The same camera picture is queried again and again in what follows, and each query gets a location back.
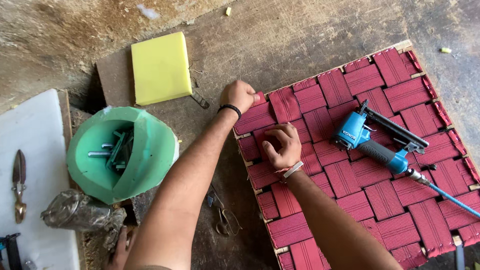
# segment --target hand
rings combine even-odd
[[[133,244],[135,243],[135,238],[137,236],[137,229],[133,230],[133,235],[130,239],[130,242],[127,246],[127,226],[123,226],[120,229],[119,239],[117,241],[117,249],[111,261],[108,259],[105,261],[103,267],[104,270],[123,270],[125,263],[127,262],[128,254],[132,249]]]
[[[275,136],[282,144],[282,149],[277,153],[272,144],[267,141],[262,142],[265,153],[275,169],[285,169],[300,161],[301,142],[299,134],[290,122],[276,125],[275,129],[265,131],[265,134]]]
[[[255,95],[255,90],[250,84],[237,80],[223,89],[220,95],[220,106],[230,104],[237,107],[241,113],[244,113],[259,99],[260,97]]]

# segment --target silver bracelet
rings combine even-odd
[[[300,168],[302,165],[303,165],[303,162],[301,161],[297,162],[297,164],[293,165],[293,167],[283,175],[283,178],[287,179],[292,173],[298,170],[298,168]]]

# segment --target blue air hose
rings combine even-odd
[[[459,200],[453,198],[452,196],[448,195],[445,191],[441,190],[440,188],[438,188],[437,186],[435,186],[434,184],[430,183],[430,185],[428,185],[429,187],[431,187],[433,190],[435,190],[436,192],[438,192],[440,195],[446,197],[447,199],[453,201],[455,204],[457,204],[458,206],[460,206],[461,208],[467,210],[468,212],[474,214],[475,216],[477,216],[478,218],[480,218],[480,213],[478,213],[477,211],[473,210],[472,208],[468,207],[467,205],[461,203]]]

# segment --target white foam sheet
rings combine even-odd
[[[25,155],[26,216],[15,223],[12,168],[17,150]],[[59,98],[47,90],[0,115],[0,236],[21,233],[17,238],[22,263],[33,261],[37,268],[78,270],[75,232],[51,229],[40,213],[61,191],[69,188],[65,139]],[[6,250],[3,266],[9,269]]]

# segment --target person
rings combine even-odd
[[[230,104],[244,113],[258,99],[243,81],[227,85],[220,105]],[[173,164],[139,228],[135,244],[121,258],[126,270],[184,270],[191,265],[192,241],[200,207],[212,180],[227,135],[239,115],[232,108],[218,112],[210,125]],[[301,143],[290,123],[265,132],[275,136],[282,148],[263,142],[272,165],[289,168],[300,161]],[[298,169],[285,179],[297,198],[317,245],[332,269],[402,269],[392,255],[334,200]]]

